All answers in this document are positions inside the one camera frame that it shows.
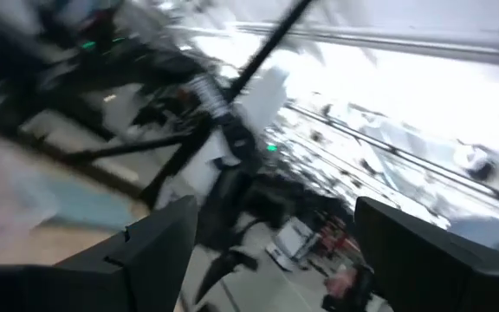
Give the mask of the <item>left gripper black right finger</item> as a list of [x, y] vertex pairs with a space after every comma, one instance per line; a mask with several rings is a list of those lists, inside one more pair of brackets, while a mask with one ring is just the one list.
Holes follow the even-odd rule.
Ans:
[[354, 210], [360, 251], [396, 311], [499, 312], [499, 250], [375, 199]]

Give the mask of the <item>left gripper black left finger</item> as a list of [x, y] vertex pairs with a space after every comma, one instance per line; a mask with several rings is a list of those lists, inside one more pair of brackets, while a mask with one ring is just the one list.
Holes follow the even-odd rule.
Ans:
[[197, 223], [184, 196], [54, 265], [0, 265], [0, 312], [172, 311]]

